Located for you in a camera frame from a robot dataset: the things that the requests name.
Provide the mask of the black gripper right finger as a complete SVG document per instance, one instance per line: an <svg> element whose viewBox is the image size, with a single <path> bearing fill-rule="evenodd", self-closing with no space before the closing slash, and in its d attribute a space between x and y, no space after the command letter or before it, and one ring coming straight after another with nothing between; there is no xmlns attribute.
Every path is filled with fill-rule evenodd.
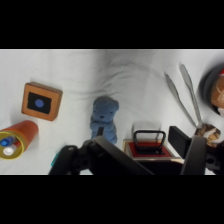
<svg viewBox="0 0 224 224"><path fill-rule="evenodd" d="M188 137L178 127L170 126L168 142L184 159L182 175L204 175L205 169L224 175L224 141L216 147L207 144L204 137Z"/></svg>

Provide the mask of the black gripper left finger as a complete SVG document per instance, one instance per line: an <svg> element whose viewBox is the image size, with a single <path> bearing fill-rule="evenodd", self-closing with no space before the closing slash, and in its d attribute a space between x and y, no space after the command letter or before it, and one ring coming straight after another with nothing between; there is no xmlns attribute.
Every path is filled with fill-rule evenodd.
<svg viewBox="0 0 224 224"><path fill-rule="evenodd" d="M103 136L85 141L80 148L64 146L49 174L79 175L83 170L89 170L93 175L153 175Z"/></svg>

